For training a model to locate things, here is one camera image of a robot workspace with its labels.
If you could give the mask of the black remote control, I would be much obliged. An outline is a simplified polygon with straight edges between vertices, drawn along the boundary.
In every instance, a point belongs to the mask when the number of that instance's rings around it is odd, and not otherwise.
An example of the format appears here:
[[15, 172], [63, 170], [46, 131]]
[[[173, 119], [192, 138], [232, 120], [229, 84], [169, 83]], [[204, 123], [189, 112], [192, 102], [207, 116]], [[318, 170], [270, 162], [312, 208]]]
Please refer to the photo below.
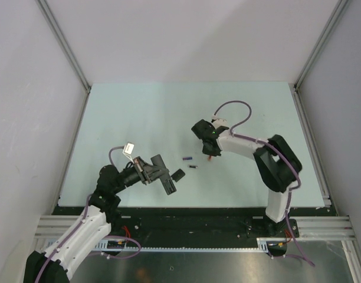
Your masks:
[[166, 167], [161, 155], [157, 154], [151, 158], [152, 165], [159, 169], [158, 179], [160, 180], [167, 195], [171, 195], [176, 192], [176, 187], [169, 174], [169, 169]]

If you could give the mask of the black battery cover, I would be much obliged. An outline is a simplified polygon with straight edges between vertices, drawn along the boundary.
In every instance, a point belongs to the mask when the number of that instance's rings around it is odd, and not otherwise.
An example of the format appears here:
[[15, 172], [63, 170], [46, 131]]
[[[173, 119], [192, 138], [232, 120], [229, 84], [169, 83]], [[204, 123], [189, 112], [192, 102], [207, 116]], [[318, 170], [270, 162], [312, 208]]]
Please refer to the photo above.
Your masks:
[[171, 178], [174, 182], [180, 181], [183, 177], [185, 177], [185, 172], [182, 169], [178, 169], [171, 175]]

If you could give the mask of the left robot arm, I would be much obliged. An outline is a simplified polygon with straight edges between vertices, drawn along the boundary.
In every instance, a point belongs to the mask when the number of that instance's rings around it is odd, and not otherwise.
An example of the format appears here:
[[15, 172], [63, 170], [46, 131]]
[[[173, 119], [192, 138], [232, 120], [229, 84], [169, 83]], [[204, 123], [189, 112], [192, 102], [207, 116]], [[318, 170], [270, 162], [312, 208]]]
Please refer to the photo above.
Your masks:
[[23, 281], [70, 282], [95, 246], [108, 235], [121, 231], [118, 210], [121, 199], [117, 194], [137, 183], [149, 185], [157, 180], [167, 195], [176, 192], [169, 169], [159, 154], [150, 163], [136, 157], [121, 171], [112, 164], [104, 166], [77, 220], [45, 251], [34, 251], [27, 258]]

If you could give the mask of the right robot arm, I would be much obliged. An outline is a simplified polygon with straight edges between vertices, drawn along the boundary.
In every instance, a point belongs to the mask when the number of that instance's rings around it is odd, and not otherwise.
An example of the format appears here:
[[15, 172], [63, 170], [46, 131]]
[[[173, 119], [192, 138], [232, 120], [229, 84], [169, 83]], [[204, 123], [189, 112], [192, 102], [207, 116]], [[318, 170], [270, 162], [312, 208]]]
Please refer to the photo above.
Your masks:
[[291, 193], [301, 186], [299, 173], [302, 170], [301, 161], [285, 139], [277, 134], [267, 140], [237, 134], [224, 119], [211, 122], [202, 119], [191, 130], [202, 141], [202, 153], [207, 156], [230, 152], [255, 161], [261, 180], [269, 190], [264, 230], [270, 236], [282, 233]]

